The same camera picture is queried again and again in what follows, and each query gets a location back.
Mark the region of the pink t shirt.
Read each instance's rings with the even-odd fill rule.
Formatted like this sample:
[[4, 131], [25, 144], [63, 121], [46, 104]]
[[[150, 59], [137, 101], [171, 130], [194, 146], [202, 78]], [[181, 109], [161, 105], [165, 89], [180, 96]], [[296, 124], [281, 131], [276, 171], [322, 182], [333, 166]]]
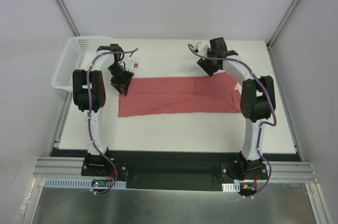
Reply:
[[200, 77], [133, 79], [120, 95], [119, 117], [189, 113], [240, 113], [237, 80], [227, 72]]

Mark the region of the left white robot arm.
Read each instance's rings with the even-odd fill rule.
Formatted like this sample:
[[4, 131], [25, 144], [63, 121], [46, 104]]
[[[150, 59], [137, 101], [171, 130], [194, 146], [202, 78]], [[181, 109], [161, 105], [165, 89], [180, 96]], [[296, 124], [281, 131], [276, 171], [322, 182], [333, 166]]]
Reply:
[[86, 69], [72, 73], [73, 103], [81, 111], [87, 128], [88, 148], [81, 175], [108, 176], [108, 181], [117, 177], [117, 169], [107, 156], [103, 108], [106, 104], [106, 90], [103, 71], [111, 74], [110, 83], [119, 94], [127, 95], [134, 76], [133, 66], [127, 63], [138, 49], [124, 51], [119, 44], [100, 46], [96, 56]]

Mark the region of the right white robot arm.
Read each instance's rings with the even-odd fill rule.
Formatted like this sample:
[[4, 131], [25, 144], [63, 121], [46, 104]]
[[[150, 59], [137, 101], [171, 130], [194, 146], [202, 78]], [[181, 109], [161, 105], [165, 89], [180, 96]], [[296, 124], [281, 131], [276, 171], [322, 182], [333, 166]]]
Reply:
[[212, 39], [209, 44], [189, 44], [188, 48], [200, 58], [197, 64], [208, 76], [223, 70], [241, 86], [240, 110], [246, 119], [245, 138], [238, 160], [227, 168], [227, 175], [242, 181], [249, 179], [265, 161], [261, 151], [265, 126], [277, 125], [274, 80], [271, 76], [256, 76], [236, 51], [227, 48], [224, 38]]

